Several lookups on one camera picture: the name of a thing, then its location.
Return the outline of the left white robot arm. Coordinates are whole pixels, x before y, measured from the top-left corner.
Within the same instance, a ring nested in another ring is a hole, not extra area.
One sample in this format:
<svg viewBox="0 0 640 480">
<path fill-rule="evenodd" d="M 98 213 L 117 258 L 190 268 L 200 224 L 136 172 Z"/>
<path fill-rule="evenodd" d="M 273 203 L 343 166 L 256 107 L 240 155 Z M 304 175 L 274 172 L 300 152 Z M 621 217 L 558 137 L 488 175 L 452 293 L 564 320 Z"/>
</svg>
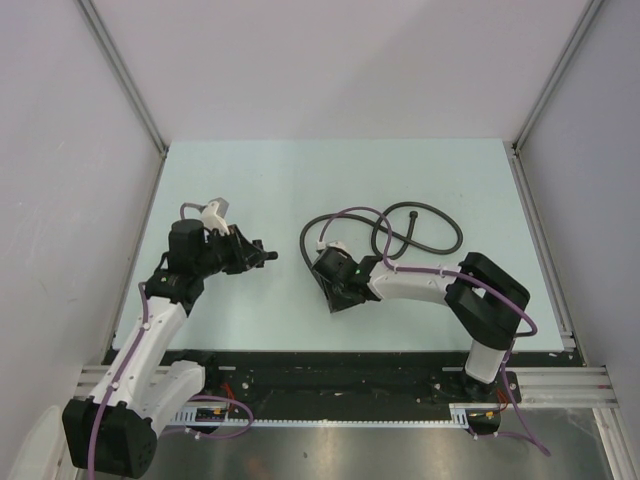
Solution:
<svg viewBox="0 0 640 480">
<path fill-rule="evenodd" d="M 152 377 L 172 338 L 188 319 L 207 278 L 237 275 L 277 259 L 239 228 L 200 220 L 174 222 L 168 249 L 150 278 L 139 284 L 141 314 L 106 373 L 84 400 L 70 400 L 62 423 L 74 466 L 138 479 L 155 456 L 159 437 L 192 397 L 207 400 L 221 376 L 206 365 L 181 360 L 158 382 Z"/>
</svg>

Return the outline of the black T-shaped connector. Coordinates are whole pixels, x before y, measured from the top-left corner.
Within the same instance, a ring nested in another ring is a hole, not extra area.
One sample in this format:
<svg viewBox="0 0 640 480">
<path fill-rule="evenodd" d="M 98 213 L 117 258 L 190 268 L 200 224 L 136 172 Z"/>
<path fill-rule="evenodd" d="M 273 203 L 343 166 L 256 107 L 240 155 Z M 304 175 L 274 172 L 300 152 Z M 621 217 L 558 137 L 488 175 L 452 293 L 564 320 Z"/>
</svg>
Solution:
<svg viewBox="0 0 640 480">
<path fill-rule="evenodd" d="M 278 253 L 276 251 L 267 251 L 260 239 L 253 240 L 252 245 L 258 250 L 258 260 L 254 265 L 255 268 L 263 268 L 267 261 L 278 259 Z"/>
</svg>

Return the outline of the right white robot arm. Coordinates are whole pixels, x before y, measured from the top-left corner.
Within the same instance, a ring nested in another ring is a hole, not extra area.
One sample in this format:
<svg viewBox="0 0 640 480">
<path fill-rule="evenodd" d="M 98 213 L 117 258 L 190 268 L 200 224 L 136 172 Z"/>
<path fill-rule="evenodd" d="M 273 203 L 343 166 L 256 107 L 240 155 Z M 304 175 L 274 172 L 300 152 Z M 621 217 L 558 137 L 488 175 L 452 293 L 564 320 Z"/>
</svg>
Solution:
<svg viewBox="0 0 640 480">
<path fill-rule="evenodd" d="M 356 261 L 327 245 L 311 264 L 331 312 L 366 302 L 415 300 L 449 307 L 472 343 L 461 374 L 463 393 L 484 401 L 497 389 L 497 376 L 526 314 L 528 290 L 485 255 L 467 254 L 455 268 L 401 266 L 383 256 Z"/>
</svg>

